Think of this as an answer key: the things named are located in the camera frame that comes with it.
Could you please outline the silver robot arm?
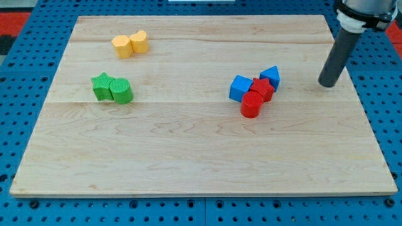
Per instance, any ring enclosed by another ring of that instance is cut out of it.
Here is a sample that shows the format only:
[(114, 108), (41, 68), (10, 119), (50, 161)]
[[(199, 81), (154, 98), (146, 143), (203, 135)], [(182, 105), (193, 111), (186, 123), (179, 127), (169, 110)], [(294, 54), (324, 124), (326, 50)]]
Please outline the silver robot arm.
[(335, 0), (334, 11), (341, 27), (356, 34), (385, 31), (399, 13), (397, 0)]

